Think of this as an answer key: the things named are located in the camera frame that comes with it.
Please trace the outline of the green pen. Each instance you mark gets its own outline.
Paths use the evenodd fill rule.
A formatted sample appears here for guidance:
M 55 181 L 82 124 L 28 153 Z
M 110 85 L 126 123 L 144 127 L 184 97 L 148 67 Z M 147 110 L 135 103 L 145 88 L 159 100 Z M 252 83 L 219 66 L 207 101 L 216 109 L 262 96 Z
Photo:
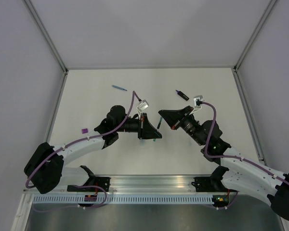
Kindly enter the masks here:
M 161 126 L 162 120 L 163 120 L 163 118 L 160 117 L 159 122 L 158 122 L 158 125 L 157 125 L 157 131 L 159 131 L 159 129 L 160 129 L 160 126 Z

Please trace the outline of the purple black highlighter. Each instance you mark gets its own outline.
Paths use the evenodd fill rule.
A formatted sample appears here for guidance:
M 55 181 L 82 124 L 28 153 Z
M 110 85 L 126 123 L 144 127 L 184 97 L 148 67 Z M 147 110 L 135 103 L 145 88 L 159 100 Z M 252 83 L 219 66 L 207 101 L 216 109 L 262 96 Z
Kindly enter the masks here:
M 180 96 L 182 99 L 184 99 L 185 101 L 188 101 L 189 100 L 189 97 L 186 96 L 182 91 L 180 90 L 175 90 L 177 95 Z

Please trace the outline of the blue pen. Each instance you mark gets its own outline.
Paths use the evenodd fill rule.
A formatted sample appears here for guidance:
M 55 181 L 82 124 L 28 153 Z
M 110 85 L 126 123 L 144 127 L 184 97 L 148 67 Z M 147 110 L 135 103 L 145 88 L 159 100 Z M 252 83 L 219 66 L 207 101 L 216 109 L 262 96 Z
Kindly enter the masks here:
M 112 85 L 112 87 L 115 88 L 115 89 L 118 89 L 118 90 L 128 91 L 127 89 L 122 88 L 122 87 L 120 87 L 120 86 Z

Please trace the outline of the purple highlighter cap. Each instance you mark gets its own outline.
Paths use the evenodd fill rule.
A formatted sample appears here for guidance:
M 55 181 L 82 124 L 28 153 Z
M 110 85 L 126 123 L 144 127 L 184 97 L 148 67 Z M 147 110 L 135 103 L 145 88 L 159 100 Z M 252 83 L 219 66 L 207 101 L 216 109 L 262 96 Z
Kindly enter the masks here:
M 82 132 L 82 134 L 86 134 L 86 133 L 88 133 L 89 131 L 88 131 L 87 128 L 83 128 L 83 129 L 81 130 L 81 132 Z

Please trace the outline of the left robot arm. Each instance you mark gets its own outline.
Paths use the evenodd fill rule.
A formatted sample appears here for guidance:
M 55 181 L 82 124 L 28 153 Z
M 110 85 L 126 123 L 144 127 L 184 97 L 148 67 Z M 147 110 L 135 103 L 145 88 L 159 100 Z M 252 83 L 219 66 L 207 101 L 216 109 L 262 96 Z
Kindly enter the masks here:
M 87 166 L 68 167 L 67 164 L 109 147 L 118 140 L 120 132 L 136 133 L 140 140 L 162 137 L 151 125 L 146 113 L 130 117 L 123 106 L 115 105 L 86 138 L 61 146 L 51 146 L 47 142 L 40 144 L 26 164 L 24 174 L 41 194 L 59 187 L 66 187 L 69 192 L 108 191 L 109 183 L 99 182 Z

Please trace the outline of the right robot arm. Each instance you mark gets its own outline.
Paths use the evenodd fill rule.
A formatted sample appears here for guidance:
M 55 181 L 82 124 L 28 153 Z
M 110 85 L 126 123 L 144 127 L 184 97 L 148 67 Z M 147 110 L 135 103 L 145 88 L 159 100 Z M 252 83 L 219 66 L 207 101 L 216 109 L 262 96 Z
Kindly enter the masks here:
M 221 139 L 222 131 L 214 117 L 200 124 L 187 106 L 181 110 L 160 110 L 159 115 L 172 130 L 182 128 L 198 145 L 204 157 L 218 165 L 210 176 L 215 191 L 223 188 L 242 192 L 267 205 L 280 217 L 289 221 L 289 172 L 284 173 L 245 158 L 233 146 Z

